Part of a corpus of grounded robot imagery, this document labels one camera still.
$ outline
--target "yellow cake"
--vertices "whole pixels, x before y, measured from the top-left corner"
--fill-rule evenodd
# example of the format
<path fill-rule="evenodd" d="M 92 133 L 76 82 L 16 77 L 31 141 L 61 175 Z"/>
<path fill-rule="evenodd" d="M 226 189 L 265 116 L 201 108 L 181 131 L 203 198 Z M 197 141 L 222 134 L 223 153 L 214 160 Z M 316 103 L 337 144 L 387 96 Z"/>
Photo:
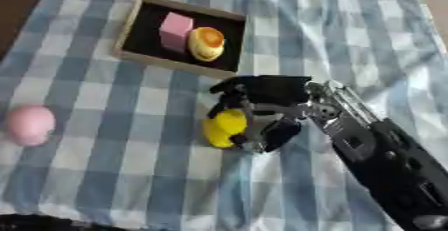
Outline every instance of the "yellow cake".
<path fill-rule="evenodd" d="M 188 48 L 193 56 L 201 61 L 210 62 L 224 52 L 224 35 L 211 27 L 199 27 L 190 32 Z"/>

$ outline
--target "checkered tablecloth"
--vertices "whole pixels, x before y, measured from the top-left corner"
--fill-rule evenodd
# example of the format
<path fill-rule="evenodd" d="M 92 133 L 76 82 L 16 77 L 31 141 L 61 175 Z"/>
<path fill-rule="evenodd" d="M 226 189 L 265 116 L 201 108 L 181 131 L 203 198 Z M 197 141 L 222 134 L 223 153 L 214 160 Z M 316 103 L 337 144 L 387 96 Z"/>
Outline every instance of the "checkered tablecloth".
<path fill-rule="evenodd" d="M 0 213 L 148 230 L 396 228 L 312 124 L 271 154 L 209 147 L 200 120 L 216 80 L 111 56 L 133 1 L 41 0 L 30 16 L 0 68 L 1 117 L 44 104 L 57 128 L 37 148 L 0 140 Z M 448 166 L 446 52 L 420 0 L 177 1 L 248 15 L 240 74 L 337 79 Z"/>

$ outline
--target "cake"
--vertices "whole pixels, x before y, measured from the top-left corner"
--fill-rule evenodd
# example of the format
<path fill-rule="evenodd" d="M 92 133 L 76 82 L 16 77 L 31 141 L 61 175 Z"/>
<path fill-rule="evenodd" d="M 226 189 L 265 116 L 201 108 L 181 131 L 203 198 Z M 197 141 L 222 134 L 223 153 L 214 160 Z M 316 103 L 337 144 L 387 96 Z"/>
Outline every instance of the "cake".
<path fill-rule="evenodd" d="M 224 35 L 211 27 L 199 27 L 190 32 L 188 48 L 198 60 L 210 62 L 224 52 Z"/>
<path fill-rule="evenodd" d="M 184 53 L 188 34 L 193 29 L 193 19 L 170 12 L 159 29 L 163 47 Z"/>

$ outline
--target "tray rim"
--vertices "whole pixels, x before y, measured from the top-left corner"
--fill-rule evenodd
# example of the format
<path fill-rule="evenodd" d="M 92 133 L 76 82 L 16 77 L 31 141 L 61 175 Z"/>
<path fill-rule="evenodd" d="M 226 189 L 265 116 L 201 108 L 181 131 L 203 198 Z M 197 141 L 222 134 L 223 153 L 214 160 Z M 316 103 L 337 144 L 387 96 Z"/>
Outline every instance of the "tray rim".
<path fill-rule="evenodd" d="M 124 50 L 123 45 L 124 45 L 126 39 L 128 38 L 129 33 L 132 30 L 132 26 L 134 25 L 134 22 L 137 19 L 138 13 L 139 13 L 140 8 L 143 3 L 153 3 L 153 4 L 157 4 L 157 5 L 170 7 L 173 9 L 198 12 L 198 13 L 202 13 L 202 14 L 215 16 L 215 17 L 223 17 L 223 18 L 227 18 L 227 19 L 233 19 L 236 21 L 244 21 L 245 24 L 244 24 L 243 40 L 240 45 L 241 51 L 240 51 L 240 56 L 238 59 L 237 71 L 233 72 L 233 71 L 226 71 L 226 70 L 221 70 L 221 69 L 216 69 L 216 68 L 204 67 L 204 66 L 200 66 L 200 65 L 179 62 L 179 61 L 172 60 L 172 59 L 159 58 L 159 57 L 155 57 L 155 56 L 144 55 L 144 54 L 139 54 L 139 53 Z M 172 1 L 172 0 L 135 0 L 135 3 L 133 5 L 131 11 L 129 12 L 128 17 L 123 25 L 121 33 L 118 36 L 118 39 L 112 49 L 112 54 L 120 59 L 136 60 L 139 62 L 143 62 L 145 64 L 156 65 L 156 66 L 165 67 L 165 68 L 169 68 L 169 69 L 173 69 L 173 70 L 176 70 L 176 69 L 183 70 L 183 71 L 197 73 L 200 75 L 209 76 L 212 78 L 225 79 L 225 78 L 235 76 L 238 72 L 238 69 L 240 66 L 240 61 L 241 61 L 241 55 L 243 54 L 243 45 L 246 40 L 246 38 L 244 36 L 246 34 L 246 29 L 247 29 L 247 19 L 245 16 L 243 16 L 241 14 L 227 12 L 227 11 L 213 9 L 213 8 L 208 8 L 208 7 L 203 7 L 203 6 L 194 5 L 194 4 L 176 2 L 176 1 Z"/>

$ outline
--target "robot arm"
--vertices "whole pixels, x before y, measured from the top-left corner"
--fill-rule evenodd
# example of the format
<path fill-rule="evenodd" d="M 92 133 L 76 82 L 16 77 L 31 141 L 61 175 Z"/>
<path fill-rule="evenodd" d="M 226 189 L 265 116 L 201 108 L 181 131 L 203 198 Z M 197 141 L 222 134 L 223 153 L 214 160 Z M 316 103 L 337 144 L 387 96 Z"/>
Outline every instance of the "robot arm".
<path fill-rule="evenodd" d="M 348 87 L 310 77 L 257 76 L 228 79 L 208 120 L 229 109 L 245 126 L 230 135 L 233 145 L 270 152 L 300 133 L 310 119 L 331 139 L 334 151 L 383 210 L 404 230 L 448 230 L 448 174 L 392 120 L 380 120 Z M 257 131 L 255 118 L 276 116 Z"/>

